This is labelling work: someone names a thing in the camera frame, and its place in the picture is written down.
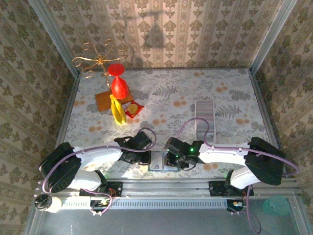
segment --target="green object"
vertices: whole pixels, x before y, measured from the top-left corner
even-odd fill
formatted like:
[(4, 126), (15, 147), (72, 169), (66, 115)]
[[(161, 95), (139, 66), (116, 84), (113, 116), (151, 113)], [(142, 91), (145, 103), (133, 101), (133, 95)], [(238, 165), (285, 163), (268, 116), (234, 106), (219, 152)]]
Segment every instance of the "green object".
[(264, 212), (277, 216), (286, 216), (290, 213), (290, 205), (288, 200), (280, 195), (267, 199), (263, 205)]

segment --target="yellow toy banana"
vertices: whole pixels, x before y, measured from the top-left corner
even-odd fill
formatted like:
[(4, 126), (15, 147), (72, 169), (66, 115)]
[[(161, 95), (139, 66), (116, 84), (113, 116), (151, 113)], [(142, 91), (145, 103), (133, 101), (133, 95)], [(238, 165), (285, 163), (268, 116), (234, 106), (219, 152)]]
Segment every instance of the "yellow toy banana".
[(110, 95), (110, 99), (111, 99), (111, 110), (115, 122), (119, 125), (125, 123), (126, 115), (123, 106), (112, 94)]

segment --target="red snack package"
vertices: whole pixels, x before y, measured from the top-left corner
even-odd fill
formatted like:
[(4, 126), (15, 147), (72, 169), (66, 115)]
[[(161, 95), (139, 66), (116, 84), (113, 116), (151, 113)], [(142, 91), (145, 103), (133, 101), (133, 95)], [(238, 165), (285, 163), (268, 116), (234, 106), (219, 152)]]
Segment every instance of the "red snack package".
[(125, 113), (130, 116), (131, 118), (134, 118), (140, 110), (143, 109), (144, 106), (138, 104), (135, 101), (132, 101), (126, 108)]

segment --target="damask wallpaper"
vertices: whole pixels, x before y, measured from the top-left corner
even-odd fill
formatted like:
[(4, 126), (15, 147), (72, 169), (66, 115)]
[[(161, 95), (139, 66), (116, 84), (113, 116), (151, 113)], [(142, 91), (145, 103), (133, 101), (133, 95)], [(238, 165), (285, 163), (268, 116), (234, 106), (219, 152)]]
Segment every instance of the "damask wallpaper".
[(73, 77), (26, 0), (0, 1), (0, 234), (21, 234)]
[(313, 222), (313, 1), (298, 0), (257, 73)]
[(249, 67), (282, 0), (44, 2), (73, 56), (113, 39), (125, 67), (139, 69)]

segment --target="floral tablecloth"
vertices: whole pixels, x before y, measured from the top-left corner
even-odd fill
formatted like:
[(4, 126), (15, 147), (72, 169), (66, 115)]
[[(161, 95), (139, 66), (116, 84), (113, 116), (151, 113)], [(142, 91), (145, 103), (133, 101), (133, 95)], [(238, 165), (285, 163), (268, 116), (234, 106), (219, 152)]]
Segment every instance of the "floral tablecloth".
[[(216, 143), (242, 143), (252, 137), (268, 141), (248, 69), (137, 70), (126, 71), (122, 77), (134, 100), (144, 106), (140, 113), (134, 119), (128, 117), (124, 125), (117, 125), (110, 110), (97, 110), (94, 95), (108, 90), (101, 72), (89, 79), (82, 75), (65, 141), (72, 146), (101, 145), (149, 127), (157, 135), (155, 150), (164, 150), (168, 138), (195, 116), (197, 99), (215, 103)], [(180, 139), (189, 143), (195, 139), (193, 123), (186, 126)], [(128, 179), (225, 177), (229, 170), (239, 168), (236, 164), (216, 163), (199, 164), (188, 172), (155, 172), (148, 166), (122, 161), (99, 166), (107, 178)]]

